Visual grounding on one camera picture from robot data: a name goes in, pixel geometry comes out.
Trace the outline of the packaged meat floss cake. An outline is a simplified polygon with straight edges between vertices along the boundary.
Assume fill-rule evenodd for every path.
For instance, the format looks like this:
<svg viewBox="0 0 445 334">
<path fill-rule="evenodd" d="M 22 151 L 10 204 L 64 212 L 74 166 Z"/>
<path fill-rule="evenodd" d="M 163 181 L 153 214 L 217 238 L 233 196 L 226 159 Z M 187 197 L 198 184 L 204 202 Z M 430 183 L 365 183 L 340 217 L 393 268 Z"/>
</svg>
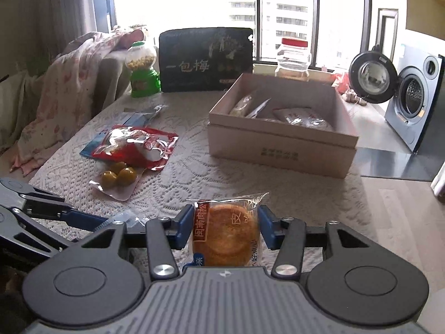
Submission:
<svg viewBox="0 0 445 334">
<path fill-rule="evenodd" d="M 185 266 L 248 267 L 262 258 L 258 207 L 267 192 L 192 199 L 195 213 Z"/>
</svg>

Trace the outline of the blue snack packet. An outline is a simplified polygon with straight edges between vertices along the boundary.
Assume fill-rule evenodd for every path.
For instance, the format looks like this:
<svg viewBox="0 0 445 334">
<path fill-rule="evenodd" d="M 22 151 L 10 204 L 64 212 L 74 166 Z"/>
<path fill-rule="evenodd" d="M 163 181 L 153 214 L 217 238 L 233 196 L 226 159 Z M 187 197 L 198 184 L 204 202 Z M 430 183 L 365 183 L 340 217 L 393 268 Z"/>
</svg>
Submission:
<svg viewBox="0 0 445 334">
<path fill-rule="evenodd" d="M 81 151 L 80 156 L 93 159 L 94 151 L 101 145 L 111 128 L 100 131 Z"/>
</svg>

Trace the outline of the red snack bag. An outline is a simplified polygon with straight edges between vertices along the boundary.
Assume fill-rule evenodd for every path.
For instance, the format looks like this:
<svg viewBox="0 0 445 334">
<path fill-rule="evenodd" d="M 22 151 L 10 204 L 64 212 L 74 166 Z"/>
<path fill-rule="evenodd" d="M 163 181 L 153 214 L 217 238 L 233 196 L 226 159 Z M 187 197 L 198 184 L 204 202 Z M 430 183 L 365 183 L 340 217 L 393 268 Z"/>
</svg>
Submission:
<svg viewBox="0 0 445 334">
<path fill-rule="evenodd" d="M 160 171 L 167 164 L 179 136 L 150 127 L 115 125 L 91 152 L 91 157 Z"/>
</svg>

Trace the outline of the green olives vacuum pack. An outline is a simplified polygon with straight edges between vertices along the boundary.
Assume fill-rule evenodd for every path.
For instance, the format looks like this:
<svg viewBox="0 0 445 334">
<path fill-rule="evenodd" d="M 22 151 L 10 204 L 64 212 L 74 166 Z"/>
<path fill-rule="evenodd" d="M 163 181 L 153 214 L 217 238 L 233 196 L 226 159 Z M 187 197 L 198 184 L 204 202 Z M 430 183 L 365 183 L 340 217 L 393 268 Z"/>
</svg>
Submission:
<svg viewBox="0 0 445 334">
<path fill-rule="evenodd" d="M 101 164 L 100 171 L 89 185 L 116 201 L 127 201 L 144 173 L 143 168 L 132 167 L 123 161 Z"/>
</svg>

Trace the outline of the white lace tablecloth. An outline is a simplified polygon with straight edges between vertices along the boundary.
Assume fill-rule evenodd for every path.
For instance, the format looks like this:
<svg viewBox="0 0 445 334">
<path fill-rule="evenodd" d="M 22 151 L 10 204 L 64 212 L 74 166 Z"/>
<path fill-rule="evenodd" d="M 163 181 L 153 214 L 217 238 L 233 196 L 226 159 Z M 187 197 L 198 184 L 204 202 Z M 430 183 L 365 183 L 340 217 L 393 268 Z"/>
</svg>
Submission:
<svg viewBox="0 0 445 334">
<path fill-rule="evenodd" d="M 276 216 L 293 216 L 310 226 L 336 220 L 376 239 L 364 186 L 357 170 L 343 180 L 292 170 L 218 159 L 208 152 L 208 113 L 217 92 L 124 95 L 90 120 L 31 178 L 37 188 L 62 196 L 75 208 L 106 218 L 122 212 L 139 216 L 174 217 L 195 199 L 264 194 Z M 160 105 L 153 126 L 179 137 L 166 167 L 147 172 L 132 196 L 119 202 L 90 185 L 101 164 L 81 156 L 82 149 L 103 129 L 116 124 L 126 109 L 142 111 Z"/>
</svg>

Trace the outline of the beige sofa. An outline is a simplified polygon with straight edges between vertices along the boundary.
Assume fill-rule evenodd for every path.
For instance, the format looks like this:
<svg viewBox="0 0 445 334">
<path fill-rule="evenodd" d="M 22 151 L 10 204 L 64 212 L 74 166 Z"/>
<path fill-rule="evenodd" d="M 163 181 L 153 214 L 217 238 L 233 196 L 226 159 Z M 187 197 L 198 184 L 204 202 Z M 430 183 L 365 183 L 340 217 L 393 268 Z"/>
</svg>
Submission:
<svg viewBox="0 0 445 334">
<path fill-rule="evenodd" d="M 23 71 L 1 82 L 2 152 L 17 148 L 22 130 L 35 119 L 43 76 L 30 76 Z M 93 93 L 92 118 L 120 98 L 129 85 L 130 71 L 124 64 L 123 53 L 110 53 L 100 63 Z"/>
</svg>

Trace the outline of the floral blanket on sofa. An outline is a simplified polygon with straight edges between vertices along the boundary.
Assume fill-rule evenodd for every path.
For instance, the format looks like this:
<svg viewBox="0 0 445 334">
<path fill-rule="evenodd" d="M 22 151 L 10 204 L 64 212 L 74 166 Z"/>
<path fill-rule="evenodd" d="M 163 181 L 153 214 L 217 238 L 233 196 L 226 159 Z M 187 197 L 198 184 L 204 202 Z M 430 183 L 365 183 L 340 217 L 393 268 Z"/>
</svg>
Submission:
<svg viewBox="0 0 445 334">
<path fill-rule="evenodd" d="M 10 171 L 28 175 L 92 118 L 93 93 L 102 60 L 144 39 L 140 29 L 87 33 L 71 41 L 43 76 L 36 117 L 17 141 Z"/>
</svg>

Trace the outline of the small silver-blue sachet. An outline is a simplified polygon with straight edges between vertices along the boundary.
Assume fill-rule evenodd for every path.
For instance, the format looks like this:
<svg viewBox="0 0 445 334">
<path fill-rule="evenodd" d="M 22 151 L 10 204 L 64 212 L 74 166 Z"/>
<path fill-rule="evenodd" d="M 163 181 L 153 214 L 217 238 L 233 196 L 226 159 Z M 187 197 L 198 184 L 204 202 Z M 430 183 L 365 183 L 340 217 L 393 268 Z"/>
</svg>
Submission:
<svg viewBox="0 0 445 334">
<path fill-rule="evenodd" d="M 124 113 L 129 114 L 123 125 L 133 127 L 148 127 L 151 122 L 159 115 L 160 112 L 166 110 L 167 105 L 152 105 L 145 109 L 125 108 Z"/>
</svg>

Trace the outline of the pink cardboard gift box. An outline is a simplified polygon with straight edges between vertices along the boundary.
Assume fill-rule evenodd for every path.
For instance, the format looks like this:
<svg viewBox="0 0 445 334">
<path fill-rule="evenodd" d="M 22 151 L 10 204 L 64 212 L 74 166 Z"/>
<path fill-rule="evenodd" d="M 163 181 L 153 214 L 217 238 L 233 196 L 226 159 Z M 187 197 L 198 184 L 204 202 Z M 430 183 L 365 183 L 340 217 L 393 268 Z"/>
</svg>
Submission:
<svg viewBox="0 0 445 334">
<path fill-rule="evenodd" d="M 332 127 L 322 131 L 280 122 L 281 109 L 311 109 Z M 227 158 L 343 179 L 358 135 L 328 83 L 242 74 L 209 112 L 209 152 Z"/>
</svg>

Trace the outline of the green candy dispenser toy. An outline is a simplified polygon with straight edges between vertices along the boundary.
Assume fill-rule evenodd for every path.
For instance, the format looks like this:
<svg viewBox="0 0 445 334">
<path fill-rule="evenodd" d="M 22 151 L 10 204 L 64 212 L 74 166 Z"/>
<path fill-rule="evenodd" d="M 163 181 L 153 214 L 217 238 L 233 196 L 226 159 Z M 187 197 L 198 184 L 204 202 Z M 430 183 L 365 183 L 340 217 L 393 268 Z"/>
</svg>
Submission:
<svg viewBox="0 0 445 334">
<path fill-rule="evenodd" d="M 131 96 L 148 97 L 161 92 L 161 80 L 154 65 L 155 48 L 145 41 L 136 41 L 127 51 L 126 67 L 130 70 Z"/>
</svg>

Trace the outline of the black plum snack bag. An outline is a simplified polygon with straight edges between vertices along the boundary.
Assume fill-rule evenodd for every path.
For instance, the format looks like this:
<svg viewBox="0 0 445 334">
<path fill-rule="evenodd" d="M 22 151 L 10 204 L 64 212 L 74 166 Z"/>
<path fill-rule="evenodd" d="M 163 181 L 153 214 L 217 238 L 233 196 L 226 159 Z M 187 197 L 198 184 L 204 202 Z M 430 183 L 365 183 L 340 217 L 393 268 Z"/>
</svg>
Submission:
<svg viewBox="0 0 445 334">
<path fill-rule="evenodd" d="M 168 30 L 159 35 L 161 89 L 165 93 L 224 90 L 253 71 L 250 28 Z"/>
</svg>

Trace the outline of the red-lid clear plastic jar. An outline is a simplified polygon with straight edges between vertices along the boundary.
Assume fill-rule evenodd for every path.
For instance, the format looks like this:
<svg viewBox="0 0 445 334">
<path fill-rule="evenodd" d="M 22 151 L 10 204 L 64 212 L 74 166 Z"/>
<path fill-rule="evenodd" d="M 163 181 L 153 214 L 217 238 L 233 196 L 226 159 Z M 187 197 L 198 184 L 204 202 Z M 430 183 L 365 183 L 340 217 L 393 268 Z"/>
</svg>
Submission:
<svg viewBox="0 0 445 334">
<path fill-rule="evenodd" d="M 277 51 L 275 76 L 307 82 L 312 56 L 308 42 L 298 38 L 283 37 Z"/>
</svg>

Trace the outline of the grey front-load washing machine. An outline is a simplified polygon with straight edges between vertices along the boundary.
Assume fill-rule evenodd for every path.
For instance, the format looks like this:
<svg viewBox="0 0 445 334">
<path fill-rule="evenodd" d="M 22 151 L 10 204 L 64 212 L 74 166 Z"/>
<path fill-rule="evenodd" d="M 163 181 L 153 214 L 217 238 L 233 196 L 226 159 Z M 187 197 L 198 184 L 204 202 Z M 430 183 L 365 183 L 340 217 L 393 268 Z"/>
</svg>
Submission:
<svg viewBox="0 0 445 334">
<path fill-rule="evenodd" d="M 379 51 L 358 54 L 349 67 L 350 87 L 371 104 L 387 102 L 385 120 L 416 152 L 438 97 L 444 56 L 405 47 L 397 66 Z"/>
</svg>

